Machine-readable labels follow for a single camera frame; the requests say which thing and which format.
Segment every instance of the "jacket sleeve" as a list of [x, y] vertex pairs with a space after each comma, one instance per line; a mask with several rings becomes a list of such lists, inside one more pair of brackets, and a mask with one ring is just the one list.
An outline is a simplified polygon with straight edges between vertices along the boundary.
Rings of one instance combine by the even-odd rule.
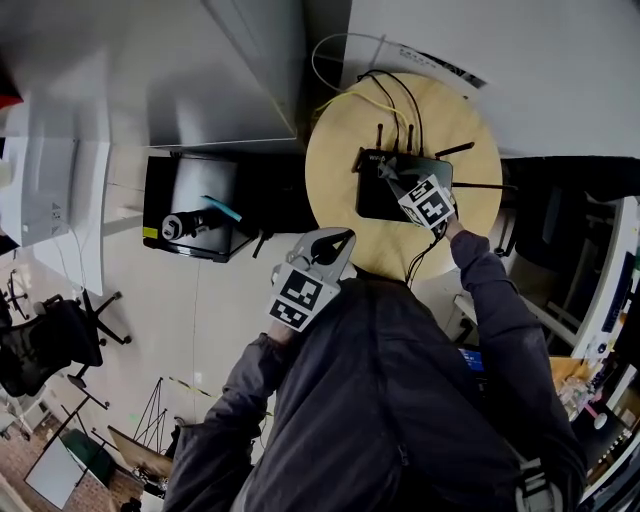
[[289, 350], [265, 334], [245, 349], [203, 423], [181, 429], [164, 512], [227, 511], [252, 470], [267, 398], [288, 368]]
[[586, 462], [553, 386], [540, 324], [489, 251], [488, 239], [462, 231], [451, 251], [473, 297], [494, 423], [525, 458], [540, 457], [563, 494], [565, 510], [574, 510], [584, 491]]

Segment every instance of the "hand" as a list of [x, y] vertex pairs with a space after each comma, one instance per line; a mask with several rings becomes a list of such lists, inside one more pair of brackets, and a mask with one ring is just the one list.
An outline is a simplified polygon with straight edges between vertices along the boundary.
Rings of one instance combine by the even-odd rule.
[[296, 331], [290, 327], [274, 320], [267, 336], [280, 345], [287, 345], [293, 339], [295, 333]]
[[453, 237], [461, 231], [464, 231], [464, 227], [462, 226], [462, 224], [460, 224], [460, 221], [456, 219], [454, 215], [452, 215], [449, 222], [447, 223], [447, 230], [444, 232], [444, 236], [446, 236], [449, 242], [451, 242], [451, 240], [453, 240]]

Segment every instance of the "wooden tabletop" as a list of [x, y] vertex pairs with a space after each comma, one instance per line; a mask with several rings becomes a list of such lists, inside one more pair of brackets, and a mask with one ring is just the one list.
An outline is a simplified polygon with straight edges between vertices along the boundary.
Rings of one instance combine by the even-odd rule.
[[[411, 90], [420, 107], [424, 125], [425, 156], [475, 142], [471, 150], [444, 157], [453, 164], [453, 180], [466, 183], [502, 184], [496, 144], [473, 106], [446, 85], [408, 73], [395, 74]], [[419, 125], [415, 108], [401, 86], [388, 76], [377, 79], [389, 91], [400, 110], [415, 126], [413, 153], [419, 149]], [[389, 105], [373, 80], [365, 78], [349, 90]], [[355, 210], [358, 175], [352, 173], [359, 149], [373, 149], [378, 123], [384, 125], [382, 149], [391, 151], [396, 138], [393, 114], [350, 95], [338, 98], [316, 124], [306, 158], [307, 193], [320, 227], [348, 227], [357, 242], [351, 262], [369, 272], [404, 280], [412, 258], [432, 241], [430, 230], [403, 222], [360, 217]], [[407, 133], [400, 128], [400, 149], [407, 147]], [[498, 213], [501, 191], [454, 188], [460, 222], [465, 228], [486, 235]], [[429, 252], [416, 279], [429, 279], [453, 269], [449, 243], [442, 240]]]

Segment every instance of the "office chair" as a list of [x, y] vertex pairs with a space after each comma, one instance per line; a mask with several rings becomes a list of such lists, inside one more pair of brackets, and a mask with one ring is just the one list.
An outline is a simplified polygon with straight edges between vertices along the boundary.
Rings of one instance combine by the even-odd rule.
[[535, 172], [529, 163], [510, 162], [508, 167], [521, 171], [512, 175], [515, 201], [501, 205], [516, 210], [515, 223], [506, 249], [501, 237], [496, 254], [509, 256], [515, 248], [523, 258], [553, 272], [575, 269], [588, 229], [585, 190], [567, 186], [545, 167]]
[[131, 337], [119, 338], [98, 318], [113, 301], [121, 298], [117, 292], [95, 312], [86, 290], [80, 301], [63, 300], [56, 295], [34, 305], [36, 317], [21, 325], [0, 328], [0, 384], [11, 396], [35, 396], [44, 383], [57, 371], [75, 361], [83, 365], [76, 375], [68, 375], [75, 386], [84, 389], [84, 374], [90, 366], [101, 366], [98, 329], [120, 344]]

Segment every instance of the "cable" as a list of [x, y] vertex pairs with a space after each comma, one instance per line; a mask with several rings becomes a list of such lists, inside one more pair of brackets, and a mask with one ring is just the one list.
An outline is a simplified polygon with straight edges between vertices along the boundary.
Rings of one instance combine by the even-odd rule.
[[[391, 106], [393, 108], [396, 108], [396, 102], [393, 101], [391, 94], [389, 94], [389, 92], [382, 86], [382, 84], [380, 83], [380, 80], [378, 80], [375, 76], [370, 75], [368, 71], [364, 75], [361, 75], [360, 77], [358, 77], [359, 78], [358, 81], [362, 80], [367, 76], [370, 77], [376, 84], [378, 84], [378, 87], [380, 87], [380, 89], [382, 89], [382, 92], [384, 92], [387, 95], [387, 98], [389, 98], [389, 101], [391, 102]], [[398, 122], [398, 115], [395, 112], [393, 113], [393, 118], [396, 120], [396, 142], [393, 145], [393, 150], [397, 152], [400, 145], [400, 123]]]
[[[318, 72], [318, 68], [316, 68], [316, 53], [318, 51], [318, 48], [320, 48], [320, 46], [322, 46], [322, 44], [324, 44], [326, 41], [328, 41], [329, 39], [333, 39], [335, 37], [349, 37], [349, 36], [358, 36], [358, 37], [364, 37], [366, 39], [374, 39], [375, 41], [380, 41], [381, 38], [379, 37], [375, 37], [375, 36], [370, 36], [369, 34], [359, 34], [357, 32], [339, 32], [337, 34], [331, 34], [330, 36], [325, 37], [324, 39], [321, 39], [318, 44], [315, 45], [315, 47], [313, 48], [313, 51], [311, 52], [311, 67], [313, 69], [313, 72], [316, 74], [316, 76], [318, 77], [318, 79], [327, 87], [329, 87], [330, 89], [333, 89], [336, 92], [344, 92], [344, 89], [340, 89], [339, 87], [336, 87], [335, 85], [331, 85], [329, 82], [327, 82], [324, 78], [322, 78], [322, 76], [320, 75], [320, 73]], [[398, 43], [393, 43], [393, 42], [389, 42], [389, 41], [385, 41], [389, 44], [394, 44], [397, 46], [403, 46], [403, 45], [399, 45]]]
[[[75, 230], [67, 222], [63, 220], [61, 220], [60, 222], [69, 228], [69, 231], [71, 232], [74, 240], [76, 241], [76, 247], [78, 248], [78, 263], [80, 265], [80, 277], [81, 277], [81, 286], [82, 286], [80, 293], [82, 293], [82, 290], [85, 290], [87, 287], [87, 278], [84, 272], [84, 264], [82, 263], [82, 249], [80, 249], [80, 241], [78, 240], [78, 235], [76, 234]], [[62, 249], [60, 249], [60, 244], [58, 243], [57, 237], [53, 238], [53, 243], [55, 244], [56, 249], [58, 249], [58, 254], [60, 255], [60, 261], [62, 263], [62, 271], [64, 272], [64, 275], [67, 278], [67, 280], [71, 283], [71, 286], [73, 286], [73, 280], [69, 277], [69, 273], [67, 272], [67, 266], [64, 262], [64, 256], [62, 255]]]
[[518, 191], [518, 187], [513, 185], [485, 185], [483, 183], [459, 183], [454, 181], [451, 183], [452, 187], [456, 188], [491, 188], [496, 190], [513, 190]]
[[262, 433], [264, 432], [264, 429], [267, 428], [267, 418], [268, 416], [264, 417], [264, 425], [262, 425], [262, 428], [260, 429], [260, 446], [262, 446], [262, 450], [266, 450], [264, 447], [264, 441], [262, 441]]
[[407, 271], [407, 274], [405, 276], [405, 283], [407, 284], [409, 289], [411, 289], [411, 287], [413, 286], [413, 280], [418, 274], [418, 270], [420, 270], [420, 265], [422, 265], [422, 261], [424, 260], [424, 257], [427, 255], [429, 251], [431, 251], [431, 249], [433, 249], [436, 245], [438, 245], [438, 242], [440, 242], [444, 238], [444, 234], [446, 232], [447, 230], [445, 228], [442, 231], [442, 234], [439, 237], [436, 237], [436, 239], [433, 242], [431, 242], [429, 247], [427, 247], [424, 251], [418, 253], [411, 260], [411, 263], [409, 264], [409, 270]]
[[372, 103], [376, 107], [381, 108], [383, 110], [387, 110], [389, 112], [395, 112], [396, 114], [398, 114], [402, 118], [403, 122], [405, 123], [405, 128], [407, 130], [409, 129], [409, 120], [407, 119], [407, 116], [405, 116], [402, 112], [400, 112], [399, 110], [397, 110], [395, 108], [388, 107], [387, 105], [383, 105], [382, 103], [378, 103], [377, 101], [372, 100], [368, 96], [365, 96], [364, 94], [362, 94], [361, 92], [358, 92], [358, 91], [347, 91], [347, 92], [343, 92], [342, 94], [338, 94], [337, 96], [334, 96], [329, 101], [327, 101], [324, 105], [320, 105], [317, 109], [315, 109], [315, 112], [319, 112], [320, 110], [323, 110], [323, 109], [327, 108], [329, 105], [331, 105], [338, 98], [343, 98], [344, 96], [352, 96], [352, 95], [360, 96], [361, 98], [364, 98], [365, 100], [367, 100], [369, 103]]
[[388, 71], [384, 71], [382, 69], [370, 69], [367, 73], [382, 73], [383, 75], [387, 75], [391, 77], [393, 80], [398, 82], [402, 88], [407, 92], [411, 100], [413, 101], [413, 105], [416, 108], [416, 114], [418, 115], [418, 124], [420, 125], [420, 150], [418, 151], [418, 156], [424, 156], [424, 127], [422, 126], [422, 116], [420, 115], [420, 107], [418, 106], [418, 102], [416, 101], [415, 96], [411, 93], [409, 88], [404, 84], [402, 80], [400, 80], [397, 76], [389, 73]]
[[[454, 198], [453, 194], [451, 195], [450, 199], [451, 199], [451, 202], [453, 203], [453, 209], [455, 211], [456, 218], [458, 218], [459, 217], [459, 214], [458, 214], [458, 203], [455, 201], [455, 198]], [[433, 249], [438, 244], [438, 242], [440, 242], [445, 237], [445, 234], [447, 233], [447, 228], [448, 227], [449, 227], [449, 222], [447, 221], [447, 222], [445, 222], [444, 229], [442, 230], [442, 233], [440, 234], [440, 236], [436, 236], [436, 239], [431, 243], [431, 245], [429, 245], [429, 247], [427, 247], [421, 253], [418, 253], [411, 260], [411, 263], [409, 263], [409, 270], [407, 271], [407, 274], [405, 275], [405, 284], [409, 287], [409, 289], [411, 289], [411, 287], [413, 286], [413, 280], [418, 275], [418, 270], [420, 270], [420, 265], [422, 265], [422, 261], [424, 260], [425, 255], [431, 249]]]

